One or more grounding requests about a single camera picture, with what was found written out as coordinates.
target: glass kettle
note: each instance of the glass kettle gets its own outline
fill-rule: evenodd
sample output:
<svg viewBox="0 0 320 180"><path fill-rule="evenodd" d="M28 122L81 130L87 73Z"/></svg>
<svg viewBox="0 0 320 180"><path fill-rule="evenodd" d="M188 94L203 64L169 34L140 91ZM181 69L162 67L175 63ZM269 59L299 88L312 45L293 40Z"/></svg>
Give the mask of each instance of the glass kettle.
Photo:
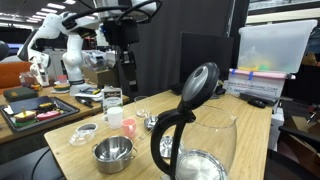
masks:
<svg viewBox="0 0 320 180"><path fill-rule="evenodd" d="M151 136L151 154L158 168L171 179L227 177L235 151L236 118L227 111L203 105L214 92L218 78L215 63L199 66L186 81L178 107L158 116ZM161 156L160 142L171 128L174 130L168 164ZM224 141L223 136L233 141ZM216 148L218 143L223 149Z"/></svg>

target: kettle handle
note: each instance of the kettle handle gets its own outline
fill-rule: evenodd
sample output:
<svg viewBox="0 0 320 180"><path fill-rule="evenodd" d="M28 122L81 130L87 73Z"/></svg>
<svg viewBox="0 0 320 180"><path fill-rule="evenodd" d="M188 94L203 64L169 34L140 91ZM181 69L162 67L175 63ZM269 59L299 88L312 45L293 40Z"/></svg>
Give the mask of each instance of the kettle handle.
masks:
<svg viewBox="0 0 320 180"><path fill-rule="evenodd" d="M181 113L177 109L165 111L158 116L158 121L153 128L151 135L151 154L158 168L175 179L178 150L181 135L186 123L194 122L195 116L191 111ZM160 153L160 141L165 131L171 126L176 125L171 149L170 164L165 162Z"/></svg>

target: plastic storage bin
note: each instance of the plastic storage bin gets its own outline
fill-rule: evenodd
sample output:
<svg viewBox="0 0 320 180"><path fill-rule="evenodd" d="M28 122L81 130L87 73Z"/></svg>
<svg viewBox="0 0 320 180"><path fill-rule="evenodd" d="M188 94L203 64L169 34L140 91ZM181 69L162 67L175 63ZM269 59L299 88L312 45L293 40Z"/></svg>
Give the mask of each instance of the plastic storage bin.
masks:
<svg viewBox="0 0 320 180"><path fill-rule="evenodd" d="M316 20L305 20L240 28L238 69L298 72L316 26Z"/></svg>

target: label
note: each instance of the label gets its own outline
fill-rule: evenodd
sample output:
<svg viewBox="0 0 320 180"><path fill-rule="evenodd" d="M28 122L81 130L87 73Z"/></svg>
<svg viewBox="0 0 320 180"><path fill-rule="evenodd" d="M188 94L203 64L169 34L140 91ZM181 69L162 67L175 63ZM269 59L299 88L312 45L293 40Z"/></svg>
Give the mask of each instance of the label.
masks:
<svg viewBox="0 0 320 180"><path fill-rule="evenodd" d="M103 113L106 114L110 107L122 107L121 88L105 87L103 89Z"/></svg>

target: wooden tabletop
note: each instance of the wooden tabletop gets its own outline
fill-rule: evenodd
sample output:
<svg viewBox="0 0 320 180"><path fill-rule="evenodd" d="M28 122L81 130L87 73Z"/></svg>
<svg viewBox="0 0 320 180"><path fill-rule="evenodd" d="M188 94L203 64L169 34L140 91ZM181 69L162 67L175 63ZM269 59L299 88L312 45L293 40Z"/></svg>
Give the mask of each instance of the wooden tabletop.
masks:
<svg viewBox="0 0 320 180"><path fill-rule="evenodd" d="M174 109L180 102L180 96L166 91L150 97L152 114ZM263 179L268 147L272 109L260 109L248 105L245 101L231 95L220 99L209 100L205 104L231 111L238 117L237 147L234 162L230 170L230 179L258 180ZM115 174L102 174L98 171L92 153L95 144L113 135L123 135L121 129L112 130L102 120L102 114L75 122L59 129L47 132L48 142L54 157L60 165L65 177L72 179L160 179L161 172L151 157L150 134L145 139L139 136L145 133L143 118L135 115L133 104L124 106L124 118L137 120L137 135L133 139L137 149L131 164L123 171ZM68 141L77 127L86 123L96 123L98 129L93 141L73 147Z"/></svg>
<svg viewBox="0 0 320 180"><path fill-rule="evenodd" d="M58 125L61 125L63 123L69 122L69 121L81 119L86 116L92 116L92 115L95 115L96 113L102 111L100 103L93 102L92 103L93 108L91 109L91 108L77 102L74 97L69 95L69 93L52 94L51 93L52 90L53 90L53 87L43 88L43 90L38 93L38 96L39 97L40 96L58 97L61 100L79 108L80 111L76 114L72 114L70 116L61 118L59 120L51 121L50 123L46 123L41 126L37 126L35 128L21 131L21 132L12 131L9 127L10 125L7 124L6 121L4 120L4 118L0 115L0 125L2 126L2 129L0 130L0 144L15 140L18 138L23 138L24 136L27 136L27 135L30 135L30 134L33 134L36 132L40 132L40 131L48 129L48 128L52 128L54 126L58 126ZM123 96L123 100L124 100L124 102L127 102L129 100L129 98L127 96ZM9 103L6 101L4 96L1 95L0 105L4 105L4 104L9 104Z"/></svg>

